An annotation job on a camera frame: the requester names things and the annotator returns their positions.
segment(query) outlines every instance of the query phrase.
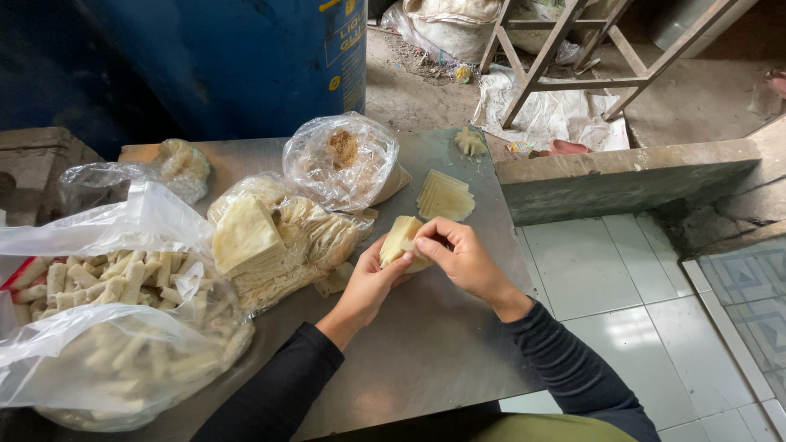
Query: metal frame stand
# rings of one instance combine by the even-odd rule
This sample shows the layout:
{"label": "metal frame stand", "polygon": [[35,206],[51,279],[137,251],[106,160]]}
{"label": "metal frame stand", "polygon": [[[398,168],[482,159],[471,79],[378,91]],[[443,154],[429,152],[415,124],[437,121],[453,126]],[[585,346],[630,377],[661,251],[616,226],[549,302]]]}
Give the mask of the metal frame stand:
{"label": "metal frame stand", "polygon": [[[500,120],[500,125],[503,129],[509,129],[513,123],[513,119],[521,110],[521,106],[527,100],[527,97],[533,92],[544,90],[574,90],[574,89],[602,89],[605,87],[626,87],[628,90],[623,92],[619,100],[603,114],[603,119],[606,121],[613,120],[628,104],[630,104],[644,89],[655,81],[666,68],[674,62],[683,52],[685,52],[712,24],[715,23],[723,13],[729,8],[734,6],[737,0],[716,0],[716,2],[702,15],[693,26],[690,27],[685,34],[680,37],[662,56],[649,68],[641,61],[634,48],[628,43],[628,40],[617,27],[617,22],[627,11],[630,3],[633,0],[619,0],[614,9],[609,14],[606,20],[580,20],[578,17],[584,10],[587,0],[568,0],[565,6],[565,11],[557,21],[536,21],[536,20],[510,20],[512,9],[509,8],[510,2],[515,0],[505,0],[502,5],[502,11],[497,19],[497,24],[494,27],[494,32],[491,35],[491,40],[486,46],[486,53],[483,55],[483,61],[480,63],[480,73],[487,74],[489,72],[489,65],[491,60],[497,53],[497,49],[502,45],[505,55],[508,57],[513,71],[516,73],[516,78],[521,84],[516,95],[513,97],[508,110]],[[513,44],[508,38],[507,30],[510,31],[537,31],[549,30],[551,34],[545,41],[538,57],[535,58],[529,72],[524,72],[524,67],[521,65],[516,51],[513,49]],[[596,30],[588,43],[584,45],[581,53],[579,53],[578,60],[574,64],[574,68],[578,69],[583,66],[590,58],[592,53],[606,38],[606,35],[612,38],[614,44],[630,67],[636,74],[635,77],[621,78],[621,79],[558,79],[552,80],[548,83],[541,83],[539,80],[543,75],[549,62],[554,58],[560,44],[571,29],[590,29]]]}

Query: person's left hand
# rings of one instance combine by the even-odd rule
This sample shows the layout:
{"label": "person's left hand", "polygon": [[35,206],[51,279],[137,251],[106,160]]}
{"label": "person's left hand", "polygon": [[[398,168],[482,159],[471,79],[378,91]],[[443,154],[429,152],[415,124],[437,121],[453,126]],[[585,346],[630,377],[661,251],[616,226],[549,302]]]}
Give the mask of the person's left hand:
{"label": "person's left hand", "polygon": [[413,261],[412,252],[380,268],[380,250],[386,237],[383,235],[360,255],[338,304],[317,322],[317,328],[339,350],[343,351],[354,334],[371,323],[391,288],[413,276],[404,274]]}

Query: bag of dried dough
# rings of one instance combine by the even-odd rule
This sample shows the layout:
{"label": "bag of dried dough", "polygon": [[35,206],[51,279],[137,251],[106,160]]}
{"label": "bag of dried dough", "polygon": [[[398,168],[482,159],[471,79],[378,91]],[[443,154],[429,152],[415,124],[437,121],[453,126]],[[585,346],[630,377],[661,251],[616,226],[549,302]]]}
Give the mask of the bag of dried dough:
{"label": "bag of dried dough", "polygon": [[166,187],[139,181],[128,201],[0,228],[0,255],[29,256],[0,285],[0,407],[126,431],[226,372],[254,326],[214,269],[214,232]]}
{"label": "bag of dried dough", "polygon": [[358,213],[412,181],[385,126],[347,112],[306,122],[284,147],[284,176],[334,212]]}
{"label": "bag of dried dough", "polygon": [[219,273],[255,315],[328,276],[368,236],[373,219],[325,210],[274,172],[248,176],[208,210]]}

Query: hand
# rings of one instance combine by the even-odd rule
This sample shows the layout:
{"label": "hand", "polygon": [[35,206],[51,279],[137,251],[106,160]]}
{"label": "hand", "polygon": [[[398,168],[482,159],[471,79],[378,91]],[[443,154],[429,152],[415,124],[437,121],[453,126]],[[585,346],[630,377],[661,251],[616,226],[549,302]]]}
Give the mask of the hand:
{"label": "hand", "polygon": [[532,300],[505,277],[470,226],[434,218],[417,231],[415,246],[453,284],[486,301],[503,322],[521,319],[532,308]]}
{"label": "hand", "polygon": [[338,304],[317,322],[317,328],[341,351],[355,333],[376,317],[391,288],[413,276],[404,274],[414,259],[412,252],[406,252],[384,269],[380,268],[380,250],[386,237],[387,234],[383,235],[360,255]]}

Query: pink slipper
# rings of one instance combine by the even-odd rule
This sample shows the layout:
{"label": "pink slipper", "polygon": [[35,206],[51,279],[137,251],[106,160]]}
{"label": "pink slipper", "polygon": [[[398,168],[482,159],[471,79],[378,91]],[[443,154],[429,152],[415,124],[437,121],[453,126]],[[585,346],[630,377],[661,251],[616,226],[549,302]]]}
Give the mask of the pink slipper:
{"label": "pink slipper", "polygon": [[572,153],[592,153],[593,150],[578,142],[566,142],[564,140],[551,140],[549,142],[550,151],[541,151],[541,157],[552,157],[554,155],[570,155]]}

